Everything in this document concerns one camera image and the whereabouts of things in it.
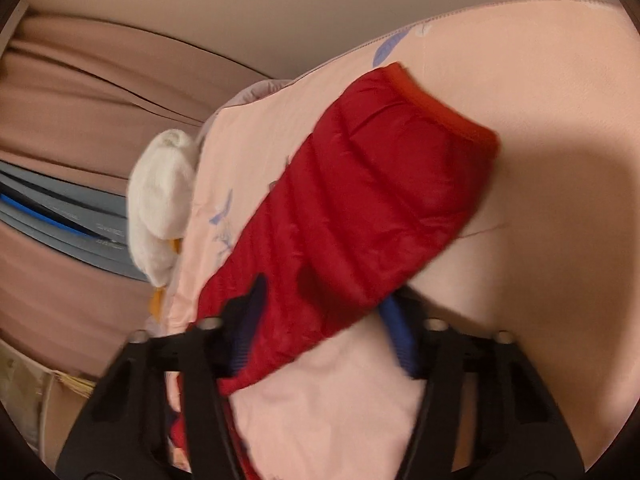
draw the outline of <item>blue leaf print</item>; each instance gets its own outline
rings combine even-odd
[[[382,63],[388,56],[391,54],[392,50],[395,49],[396,45],[400,43],[402,38],[404,38],[409,33],[409,29],[401,30],[400,32],[396,32],[389,38],[386,38],[384,43],[378,47],[376,53],[373,56],[373,68],[377,67]]]
[[[209,220],[209,223],[213,225],[218,225],[223,218],[226,218],[226,216],[229,214],[229,211],[231,210],[231,200],[233,199],[233,196],[234,196],[234,190],[230,189],[229,194],[226,196],[226,203],[224,208],[222,209],[222,211],[217,213],[211,220]]]

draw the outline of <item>red jacket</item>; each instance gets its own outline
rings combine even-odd
[[[493,132],[426,94],[398,63],[354,81],[202,290],[198,319],[245,294],[258,273],[268,279],[249,361],[220,381],[222,393],[348,327],[436,257],[476,211],[497,152]]]

